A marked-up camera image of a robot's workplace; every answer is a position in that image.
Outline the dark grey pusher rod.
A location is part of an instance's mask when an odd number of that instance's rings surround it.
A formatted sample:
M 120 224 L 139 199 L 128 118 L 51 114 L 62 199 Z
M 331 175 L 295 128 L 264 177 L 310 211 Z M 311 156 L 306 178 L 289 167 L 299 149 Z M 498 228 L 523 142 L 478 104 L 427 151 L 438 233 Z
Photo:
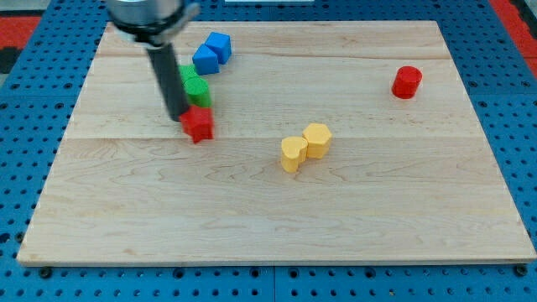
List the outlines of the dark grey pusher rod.
M 147 49 L 169 118 L 178 122 L 190 109 L 172 44 Z

